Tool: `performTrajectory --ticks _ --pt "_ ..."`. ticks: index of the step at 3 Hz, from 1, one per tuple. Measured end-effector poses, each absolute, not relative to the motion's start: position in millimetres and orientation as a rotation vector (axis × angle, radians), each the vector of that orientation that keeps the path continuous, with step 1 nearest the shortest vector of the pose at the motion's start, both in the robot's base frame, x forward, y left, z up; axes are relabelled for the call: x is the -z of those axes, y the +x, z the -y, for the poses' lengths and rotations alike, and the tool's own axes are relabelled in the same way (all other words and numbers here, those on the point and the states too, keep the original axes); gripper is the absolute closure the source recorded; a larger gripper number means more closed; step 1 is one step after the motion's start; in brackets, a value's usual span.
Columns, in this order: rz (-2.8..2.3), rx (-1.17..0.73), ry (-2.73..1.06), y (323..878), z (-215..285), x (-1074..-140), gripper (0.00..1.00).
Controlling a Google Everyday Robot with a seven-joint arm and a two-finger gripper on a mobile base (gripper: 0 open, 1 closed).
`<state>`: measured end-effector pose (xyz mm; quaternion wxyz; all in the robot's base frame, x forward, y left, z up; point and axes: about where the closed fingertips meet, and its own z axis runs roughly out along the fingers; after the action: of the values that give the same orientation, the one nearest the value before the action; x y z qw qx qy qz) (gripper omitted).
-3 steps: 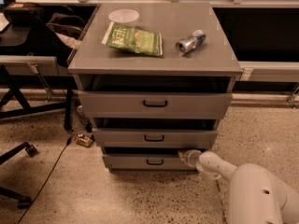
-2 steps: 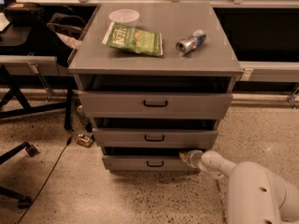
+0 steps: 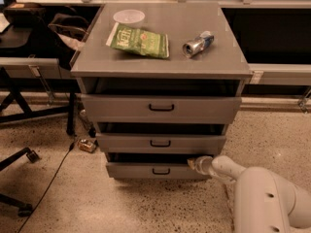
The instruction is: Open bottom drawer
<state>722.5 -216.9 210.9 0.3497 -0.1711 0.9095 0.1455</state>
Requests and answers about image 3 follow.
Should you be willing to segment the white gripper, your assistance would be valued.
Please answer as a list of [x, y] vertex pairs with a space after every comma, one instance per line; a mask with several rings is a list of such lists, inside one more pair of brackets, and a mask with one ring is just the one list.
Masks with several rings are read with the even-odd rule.
[[189, 167], [204, 176], [212, 174], [212, 161], [211, 156], [200, 156], [198, 158], [189, 158], [187, 163]]

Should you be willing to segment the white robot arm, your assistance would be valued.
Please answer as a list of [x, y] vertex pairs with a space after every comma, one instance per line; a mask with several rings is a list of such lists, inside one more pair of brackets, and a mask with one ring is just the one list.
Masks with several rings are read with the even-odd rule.
[[225, 155], [188, 160], [200, 175], [234, 185], [235, 233], [291, 233], [311, 227], [311, 194], [262, 167], [243, 167]]

